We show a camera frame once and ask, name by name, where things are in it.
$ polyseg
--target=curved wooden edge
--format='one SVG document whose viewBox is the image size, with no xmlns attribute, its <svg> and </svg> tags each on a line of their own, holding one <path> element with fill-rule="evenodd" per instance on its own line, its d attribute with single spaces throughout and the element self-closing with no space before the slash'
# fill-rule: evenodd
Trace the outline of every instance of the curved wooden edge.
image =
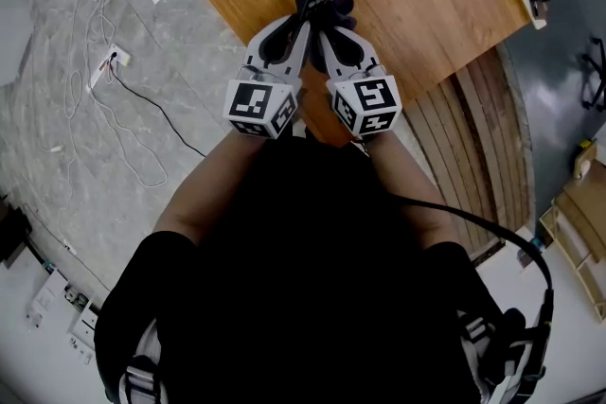
<svg viewBox="0 0 606 404">
<path fill-rule="evenodd" d="M 534 219 L 534 170 L 532 168 L 532 144 L 530 142 L 526 106 L 505 45 L 498 44 L 494 48 L 494 52 L 503 73 L 502 82 L 508 90 L 506 109 L 509 113 L 511 132 L 514 134 L 513 143 L 519 154 L 516 162 L 520 177 L 522 224 L 533 233 L 536 223 Z"/>
<path fill-rule="evenodd" d="M 481 144 L 472 131 L 473 120 L 469 114 L 469 109 L 466 110 L 465 101 L 461 100 L 463 95 L 457 92 L 455 85 L 455 81 L 450 78 L 441 83 L 440 86 L 453 114 L 454 122 L 470 162 L 470 169 L 475 179 L 475 188 L 481 207 L 479 214 L 486 220 L 496 221 L 496 211 L 494 200 L 491 196 L 490 177 L 486 167 L 486 160 L 482 153 Z"/>
<path fill-rule="evenodd" d="M 513 127 L 511 124 L 511 121 L 515 122 L 516 120 L 515 113 L 508 108 L 511 105 L 511 97 L 507 82 L 505 81 L 503 68 L 496 57 L 496 52 L 490 50 L 480 56 L 477 61 L 489 88 L 490 98 L 503 137 L 506 155 L 503 165 L 507 165 L 513 199 L 512 227 L 517 230 L 524 224 L 524 219 L 522 216 L 523 199 L 517 163 L 518 158 L 522 157 L 521 143 L 519 133 L 517 130 L 512 130 Z"/>
<path fill-rule="evenodd" d="M 468 65 L 468 69 L 472 78 L 473 87 L 475 88 L 478 99 L 480 100 L 482 111 L 488 124 L 490 139 L 496 154 L 496 163 L 499 173 L 498 176 L 501 179 L 501 186 L 503 187 L 503 195 L 506 207 L 506 227 L 515 231 L 518 228 L 515 227 L 515 202 L 513 200 L 513 188 L 509 174 L 505 140 L 503 138 L 503 133 L 501 132 L 498 115 L 494 108 L 492 98 L 490 97 L 489 84 L 482 73 L 482 68 L 480 67 L 479 62 L 471 62 Z"/>
<path fill-rule="evenodd" d="M 461 168 L 456 161 L 455 151 L 451 145 L 454 140 L 451 139 L 447 134 L 445 124 L 443 124 L 442 120 L 440 119 L 440 115 L 437 112 L 437 107 L 434 102 L 434 99 L 438 98 L 436 93 L 440 93 L 439 89 L 432 90 L 428 96 L 419 97 L 419 106 L 423 111 L 423 116 L 425 117 L 425 120 L 429 125 L 429 129 L 434 136 L 437 148 L 439 149 L 444 165 L 446 166 L 446 170 L 448 171 L 448 176 L 453 183 L 454 193 L 458 200 L 458 207 L 465 212 L 473 212 L 469 194 L 467 192 L 465 182 L 463 181 Z M 467 220 L 465 221 L 465 225 L 467 226 L 472 251 L 475 251 L 480 247 L 477 226 Z"/>
<path fill-rule="evenodd" d="M 446 132 L 448 141 L 450 142 L 452 152 L 456 160 L 456 165 L 461 174 L 463 188 L 467 193 L 467 198 L 469 200 L 469 206 L 471 209 L 470 212 L 477 216 L 483 217 L 484 213 L 482 210 L 482 203 L 480 201 L 480 189 L 478 189 L 477 184 L 478 182 L 480 182 L 481 185 L 485 185 L 486 181 L 476 180 L 475 175 L 473 173 L 475 170 L 475 167 L 472 164 L 473 157 L 470 157 L 465 147 L 465 143 L 463 142 L 463 137 L 465 136 L 465 133 L 461 132 L 461 129 L 459 128 L 459 123 L 457 123 L 455 120 L 457 108 L 460 110 L 460 107 L 456 107 L 453 105 L 456 105 L 458 103 L 458 99 L 456 98 L 456 96 L 454 96 L 454 98 L 449 100 L 446 95 L 447 93 L 449 93 L 447 85 L 450 85 L 450 83 L 451 81 L 449 79 L 445 79 L 444 81 L 442 81 L 438 89 L 435 89 L 430 92 L 430 98 L 434 102 L 437 115 L 440 118 L 441 124 L 444 127 L 444 131 Z M 484 244 L 489 241 L 489 237 L 484 229 L 476 226 L 475 224 L 473 226 L 473 229 L 477 234 L 477 242 L 474 249 L 479 250 L 484 246 Z"/>
<path fill-rule="evenodd" d="M 475 132 L 482 147 L 482 153 L 486 161 L 486 167 L 489 173 L 492 196 L 494 200 L 494 212 L 497 222 L 502 226 L 508 225 L 507 210 L 505 205 L 505 196 L 503 192 L 503 182 L 499 172 L 496 151 L 492 143 L 490 128 L 480 98 L 475 91 L 472 78 L 467 68 L 456 72 L 455 84 L 463 94 L 468 110 L 468 119 L 472 120 Z"/>
<path fill-rule="evenodd" d="M 423 114 L 423 110 L 416 101 L 413 101 L 404 109 L 404 115 L 408 121 L 408 124 L 415 133 L 415 136 L 419 140 L 421 149 L 423 150 L 432 172 L 434 173 L 434 178 L 436 179 L 437 185 L 442 193 L 442 197 L 444 197 L 444 201 L 451 207 L 461 208 L 456 195 L 455 186 L 453 185 L 448 168 L 446 168 L 444 159 L 442 158 L 439 147 L 437 146 L 436 139 L 434 138 L 425 115 Z M 466 222 L 461 218 L 453 218 L 453 221 L 456 231 L 461 239 L 461 244 L 463 247 L 465 247 L 468 253 L 472 253 L 472 243 Z"/>
</svg>

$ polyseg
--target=shiny gray floor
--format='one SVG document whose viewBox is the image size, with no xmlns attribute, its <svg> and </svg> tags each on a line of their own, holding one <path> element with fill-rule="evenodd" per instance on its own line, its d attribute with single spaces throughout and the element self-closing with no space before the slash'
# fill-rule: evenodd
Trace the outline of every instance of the shiny gray floor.
<svg viewBox="0 0 606 404">
<path fill-rule="evenodd" d="M 576 145 L 606 122 L 606 113 L 586 111 L 599 85 L 580 59 L 598 60 L 591 36 L 606 40 L 606 0 L 551 0 L 548 26 L 526 26 L 505 44 L 518 77 L 532 139 L 537 216 L 572 174 Z"/>
</svg>

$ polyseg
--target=black chair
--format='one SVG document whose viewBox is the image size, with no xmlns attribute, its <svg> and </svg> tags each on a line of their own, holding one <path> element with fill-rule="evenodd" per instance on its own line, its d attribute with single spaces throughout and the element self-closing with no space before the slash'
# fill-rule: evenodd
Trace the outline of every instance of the black chair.
<svg viewBox="0 0 606 404">
<path fill-rule="evenodd" d="M 19 244 L 27 243 L 31 225 L 21 209 L 4 207 L 4 217 L 0 220 L 0 263 L 14 253 Z"/>
<path fill-rule="evenodd" d="M 596 95 L 594 96 L 594 99 L 592 100 L 591 103 L 589 101 L 583 101 L 583 108 L 585 108 L 586 110 L 589 110 L 590 108 L 593 108 L 596 105 L 597 100 L 599 99 L 599 96 L 603 93 L 604 88 L 606 88 L 606 79 L 604 78 L 604 71 L 603 71 L 604 67 L 606 66 L 606 55 L 604 54 L 604 43 L 602 42 L 601 39 L 599 39 L 597 37 L 593 38 L 591 40 L 591 42 L 599 45 L 599 52 L 600 52 L 601 58 L 602 58 L 602 65 L 598 66 L 597 62 L 595 62 L 591 56 L 589 56 L 588 54 L 583 54 L 583 60 L 590 62 L 591 65 L 594 66 L 597 73 L 599 74 L 599 88 L 597 88 L 597 92 L 596 92 Z M 604 103 L 601 106 L 597 106 L 597 109 L 599 111 L 603 111 L 604 109 L 606 109 L 606 95 L 604 96 Z"/>
</svg>

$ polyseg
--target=shoulder strap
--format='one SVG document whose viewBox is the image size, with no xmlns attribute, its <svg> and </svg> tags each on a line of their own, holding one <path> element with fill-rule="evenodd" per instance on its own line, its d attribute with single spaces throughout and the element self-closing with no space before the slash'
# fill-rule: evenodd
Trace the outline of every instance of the shoulder strap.
<svg viewBox="0 0 606 404">
<path fill-rule="evenodd" d="M 120 404 L 168 404 L 158 364 L 162 348 L 155 319 L 139 340 L 136 354 L 120 379 Z"/>
</svg>

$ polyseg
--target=marker cube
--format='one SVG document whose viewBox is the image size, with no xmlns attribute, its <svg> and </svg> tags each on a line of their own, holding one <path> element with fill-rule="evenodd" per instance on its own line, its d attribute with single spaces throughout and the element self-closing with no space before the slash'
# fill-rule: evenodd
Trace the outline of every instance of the marker cube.
<svg viewBox="0 0 606 404">
<path fill-rule="evenodd" d="M 223 117 L 240 133 L 278 138 L 297 107 L 290 84 L 231 79 Z"/>
<path fill-rule="evenodd" d="M 391 130 L 401 112 L 393 76 L 328 82 L 332 109 L 355 136 Z"/>
</svg>

